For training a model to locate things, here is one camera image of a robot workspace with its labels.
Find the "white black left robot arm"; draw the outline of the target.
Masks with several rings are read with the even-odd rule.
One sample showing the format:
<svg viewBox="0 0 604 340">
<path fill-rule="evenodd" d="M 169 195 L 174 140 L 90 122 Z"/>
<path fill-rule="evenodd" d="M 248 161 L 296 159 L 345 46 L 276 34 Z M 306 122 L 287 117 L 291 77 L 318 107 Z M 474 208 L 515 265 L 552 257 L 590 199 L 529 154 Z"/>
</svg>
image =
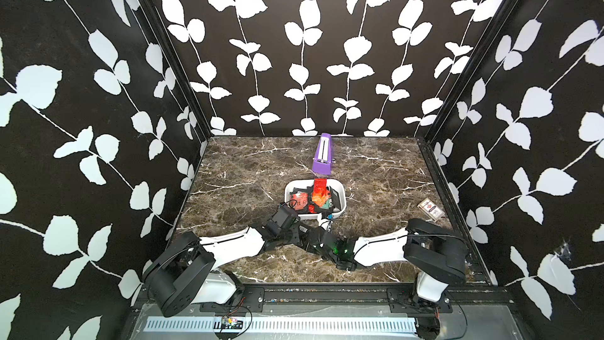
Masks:
<svg viewBox="0 0 604 340">
<path fill-rule="evenodd" d="M 145 270 L 143 283 L 163 316 L 175 316 L 193 303 L 211 271 L 297 242 L 299 221 L 282 204 L 264 221 L 236 233 L 202 239 L 187 231 Z"/>
</svg>

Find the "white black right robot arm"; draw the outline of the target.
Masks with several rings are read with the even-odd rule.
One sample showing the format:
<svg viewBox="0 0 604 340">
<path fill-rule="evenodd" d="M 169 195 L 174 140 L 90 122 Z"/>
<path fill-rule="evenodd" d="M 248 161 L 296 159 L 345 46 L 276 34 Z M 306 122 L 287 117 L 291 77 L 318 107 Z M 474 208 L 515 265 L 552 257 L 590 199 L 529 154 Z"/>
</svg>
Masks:
<svg viewBox="0 0 604 340">
<path fill-rule="evenodd" d="M 324 228 L 300 229 L 300 248 L 353 272 L 375 264 L 408 262 L 418 270 L 415 300 L 437 303 L 451 285 L 466 281 L 464 238 L 447 228 L 414 218 L 386 235 L 338 238 Z"/>
</svg>

